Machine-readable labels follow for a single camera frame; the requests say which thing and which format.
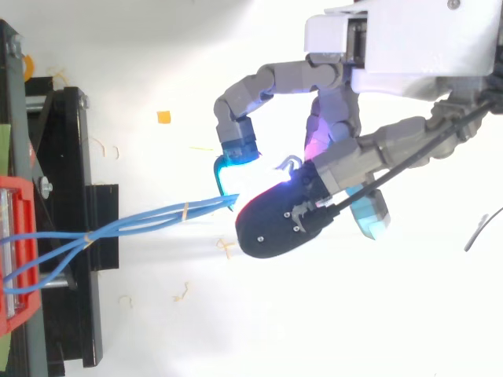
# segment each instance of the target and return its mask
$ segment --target black metal frame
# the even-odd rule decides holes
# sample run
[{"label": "black metal frame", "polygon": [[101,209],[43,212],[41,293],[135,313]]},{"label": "black metal frame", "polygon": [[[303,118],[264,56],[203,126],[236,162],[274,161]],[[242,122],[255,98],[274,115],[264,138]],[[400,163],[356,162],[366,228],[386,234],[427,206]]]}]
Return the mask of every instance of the black metal frame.
[{"label": "black metal frame", "polygon": [[[45,103],[40,112],[27,116],[21,61],[6,48],[15,34],[0,20],[0,123],[13,125],[12,173],[35,183],[37,229],[89,232],[116,220],[118,186],[91,185],[82,91],[54,91],[52,78],[32,79],[26,83],[26,95],[45,96]],[[30,142],[36,151],[31,160]],[[53,184],[48,199],[40,192],[41,177]],[[59,240],[39,241],[39,254],[58,246]],[[43,263],[41,273],[57,263]],[[13,332],[6,375],[60,376],[64,361],[80,358],[84,367],[97,365],[103,356],[97,271],[118,267],[116,238],[97,241],[80,253],[64,271],[68,286],[42,290],[43,315],[40,310]]]}]

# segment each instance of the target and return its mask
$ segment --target wood shaving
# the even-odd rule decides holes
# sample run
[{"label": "wood shaving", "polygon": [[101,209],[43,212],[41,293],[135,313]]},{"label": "wood shaving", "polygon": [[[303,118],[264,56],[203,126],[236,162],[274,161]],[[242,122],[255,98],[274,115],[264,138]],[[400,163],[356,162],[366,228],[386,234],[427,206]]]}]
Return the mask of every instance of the wood shaving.
[{"label": "wood shaving", "polygon": [[47,68],[47,75],[53,77],[53,82],[54,79],[59,79],[63,82],[63,87],[65,86],[70,86],[70,81],[66,77],[66,74],[64,73],[64,68],[59,69],[55,67]]},{"label": "wood shaving", "polygon": [[120,304],[121,302],[124,302],[124,300],[128,300],[128,302],[129,302],[129,307],[130,307],[131,309],[133,309],[133,299],[132,299],[130,296],[128,296],[128,295],[120,296],[120,297],[119,297],[119,304]]},{"label": "wood shaving", "polygon": [[103,157],[107,156],[107,150],[106,150],[105,146],[103,145],[103,143],[101,141],[99,141],[95,137],[91,137],[91,136],[86,137],[84,140],[82,140],[82,144],[84,144],[86,141],[89,142],[89,140],[96,141],[99,145],[101,145],[101,148],[103,149]]},{"label": "wood shaving", "polygon": [[189,282],[185,282],[185,292],[183,292],[182,296],[173,296],[173,299],[175,302],[179,302],[185,298],[185,295],[187,295],[187,292],[189,291]]},{"label": "wood shaving", "polygon": [[195,149],[197,151],[214,152],[213,148],[201,148],[201,147],[189,147],[189,149]]},{"label": "wood shaving", "polygon": [[217,245],[216,245],[219,249],[222,249],[225,251],[226,255],[227,255],[227,259],[231,259],[233,256],[230,252],[230,247],[232,246],[236,246],[236,243],[234,242],[231,242],[231,243],[227,243],[226,241],[224,241],[222,238],[218,239],[217,241]]},{"label": "wood shaving", "polygon": [[116,145],[114,145],[114,146],[113,146],[113,148],[115,148],[115,149],[116,149],[116,151],[117,151],[117,157],[116,157],[116,159],[119,159],[119,157],[120,157],[119,147],[118,147],[118,146],[116,146]]}]

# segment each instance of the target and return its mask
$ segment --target blue light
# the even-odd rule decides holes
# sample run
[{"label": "blue light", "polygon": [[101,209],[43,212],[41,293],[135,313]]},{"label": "blue light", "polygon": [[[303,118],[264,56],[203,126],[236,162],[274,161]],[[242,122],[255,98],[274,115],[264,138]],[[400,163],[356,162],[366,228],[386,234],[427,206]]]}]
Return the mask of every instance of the blue light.
[{"label": "blue light", "polygon": [[217,160],[215,178],[222,195],[239,194],[235,206],[231,207],[239,211],[256,196],[278,183],[290,180],[288,169],[277,170],[276,167],[277,163],[271,163],[263,156],[241,165],[227,165]]}]

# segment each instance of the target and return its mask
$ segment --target cable tie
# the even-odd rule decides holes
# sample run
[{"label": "cable tie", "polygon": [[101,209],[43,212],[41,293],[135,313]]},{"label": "cable tie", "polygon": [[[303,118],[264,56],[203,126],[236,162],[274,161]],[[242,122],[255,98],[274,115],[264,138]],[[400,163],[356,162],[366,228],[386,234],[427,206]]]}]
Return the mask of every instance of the cable tie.
[{"label": "cable tie", "polygon": [[183,206],[182,222],[184,222],[187,219],[188,210],[189,210],[189,202],[185,202],[185,206]]}]

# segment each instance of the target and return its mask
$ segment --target screw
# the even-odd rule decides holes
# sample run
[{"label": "screw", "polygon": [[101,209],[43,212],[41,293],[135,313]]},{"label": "screw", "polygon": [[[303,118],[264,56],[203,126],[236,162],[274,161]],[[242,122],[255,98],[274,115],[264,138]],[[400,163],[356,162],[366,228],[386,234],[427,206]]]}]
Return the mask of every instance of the screw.
[{"label": "screw", "polygon": [[53,184],[49,182],[47,177],[40,178],[40,194],[42,198],[49,198],[50,193],[53,191]]},{"label": "screw", "polygon": [[9,51],[9,53],[17,59],[21,59],[23,57],[23,54],[21,52],[22,40],[23,37],[19,34],[16,34],[13,35],[7,43],[7,51]]},{"label": "screw", "polygon": [[89,97],[86,94],[80,96],[79,107],[81,110],[87,110],[90,107]]},{"label": "screw", "polygon": [[461,5],[461,0],[449,0],[447,2],[447,6],[449,7],[450,10],[456,10],[460,7]]}]

